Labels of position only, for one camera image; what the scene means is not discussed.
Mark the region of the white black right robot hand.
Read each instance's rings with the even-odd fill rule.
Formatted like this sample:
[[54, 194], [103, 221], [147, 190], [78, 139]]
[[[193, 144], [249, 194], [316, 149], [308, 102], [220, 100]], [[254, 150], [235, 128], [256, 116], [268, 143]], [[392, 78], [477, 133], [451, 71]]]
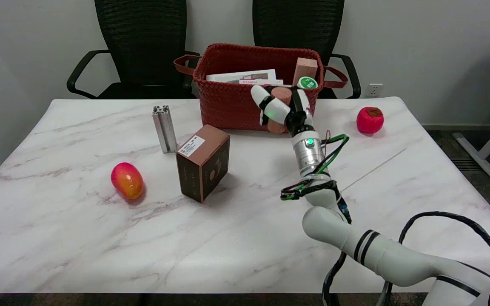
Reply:
[[272, 120], [284, 126], [292, 137], [306, 130], [314, 130], [311, 105], [305, 89], [297, 86], [288, 88], [291, 91], [289, 105], [273, 95], [275, 90], [274, 86], [251, 87], [251, 97], [261, 110], [260, 124], [267, 125]]

